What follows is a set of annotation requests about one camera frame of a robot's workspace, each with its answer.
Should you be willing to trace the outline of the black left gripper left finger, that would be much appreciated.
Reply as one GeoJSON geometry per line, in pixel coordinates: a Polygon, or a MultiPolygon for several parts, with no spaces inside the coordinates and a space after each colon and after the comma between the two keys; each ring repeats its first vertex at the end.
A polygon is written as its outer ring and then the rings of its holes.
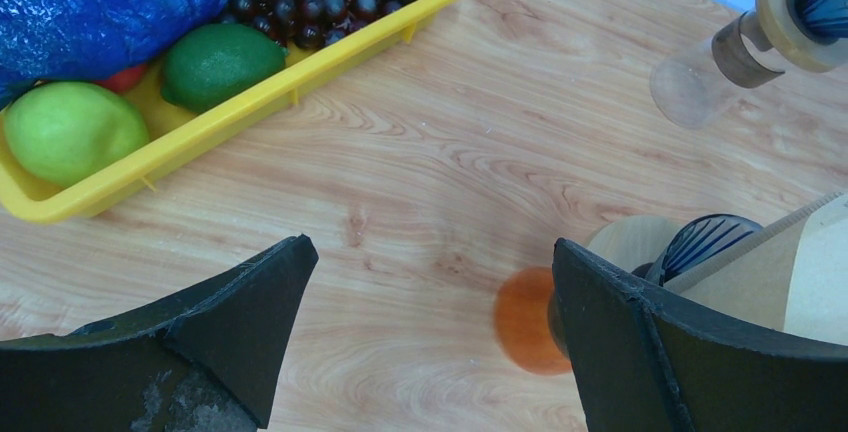
{"type": "Polygon", "coordinates": [[[289,237],[145,306],[1,345],[5,431],[258,431],[318,254],[289,237]]]}

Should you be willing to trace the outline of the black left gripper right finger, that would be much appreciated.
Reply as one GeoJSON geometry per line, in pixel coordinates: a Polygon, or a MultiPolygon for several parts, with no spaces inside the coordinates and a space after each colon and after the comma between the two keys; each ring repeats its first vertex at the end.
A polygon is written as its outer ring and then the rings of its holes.
{"type": "Polygon", "coordinates": [[[581,245],[552,276],[592,431],[843,431],[847,349],[701,306],[581,245]]]}

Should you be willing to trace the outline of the blue glass dripper cone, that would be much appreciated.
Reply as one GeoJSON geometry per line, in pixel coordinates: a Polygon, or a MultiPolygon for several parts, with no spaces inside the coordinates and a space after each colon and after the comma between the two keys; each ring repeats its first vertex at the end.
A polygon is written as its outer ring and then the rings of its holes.
{"type": "Polygon", "coordinates": [[[733,214],[699,217],[677,232],[656,261],[645,263],[632,273],[663,286],[762,229],[760,223],[733,214]]]}

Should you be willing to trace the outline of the brown paper coffee filter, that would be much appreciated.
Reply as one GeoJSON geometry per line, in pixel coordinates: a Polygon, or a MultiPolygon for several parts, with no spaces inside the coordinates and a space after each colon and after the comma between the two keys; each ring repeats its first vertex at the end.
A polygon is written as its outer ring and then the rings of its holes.
{"type": "Polygon", "coordinates": [[[846,344],[846,193],[809,203],[665,287],[739,320],[846,344]]]}

